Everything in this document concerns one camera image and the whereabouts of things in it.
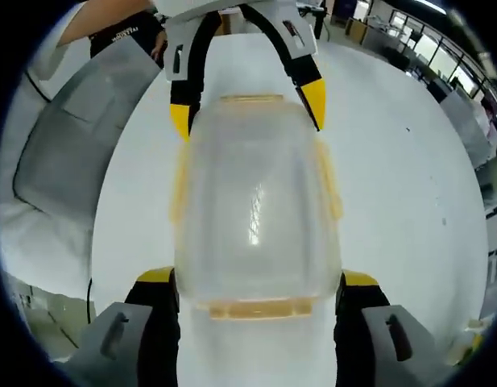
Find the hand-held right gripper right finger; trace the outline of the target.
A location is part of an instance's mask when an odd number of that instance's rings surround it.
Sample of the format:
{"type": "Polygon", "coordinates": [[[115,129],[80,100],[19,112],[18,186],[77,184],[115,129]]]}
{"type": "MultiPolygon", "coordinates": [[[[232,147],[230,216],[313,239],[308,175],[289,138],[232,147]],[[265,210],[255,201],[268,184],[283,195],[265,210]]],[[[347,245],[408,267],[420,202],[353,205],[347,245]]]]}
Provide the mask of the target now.
{"type": "Polygon", "coordinates": [[[337,386],[437,386],[430,332],[373,277],[342,272],[336,293],[337,386]]]}

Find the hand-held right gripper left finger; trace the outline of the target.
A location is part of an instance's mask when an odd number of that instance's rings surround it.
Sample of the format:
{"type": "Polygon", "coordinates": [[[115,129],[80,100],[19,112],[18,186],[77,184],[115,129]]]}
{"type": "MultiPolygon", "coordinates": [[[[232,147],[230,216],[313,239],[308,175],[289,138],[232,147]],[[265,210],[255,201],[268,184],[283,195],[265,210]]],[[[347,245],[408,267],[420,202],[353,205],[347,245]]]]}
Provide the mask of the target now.
{"type": "Polygon", "coordinates": [[[77,386],[177,386],[179,294],[172,266],[140,275],[86,327],[69,359],[77,386]]]}

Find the person's left hand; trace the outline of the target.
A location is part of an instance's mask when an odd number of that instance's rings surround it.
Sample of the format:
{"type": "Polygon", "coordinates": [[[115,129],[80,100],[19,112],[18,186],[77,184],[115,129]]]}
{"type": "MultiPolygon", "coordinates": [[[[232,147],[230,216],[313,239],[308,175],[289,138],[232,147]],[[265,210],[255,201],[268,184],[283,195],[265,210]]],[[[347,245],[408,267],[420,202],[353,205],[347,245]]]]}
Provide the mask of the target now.
{"type": "Polygon", "coordinates": [[[155,38],[155,46],[151,51],[151,58],[158,61],[160,56],[164,53],[164,47],[167,42],[166,31],[160,31],[155,38]]]}

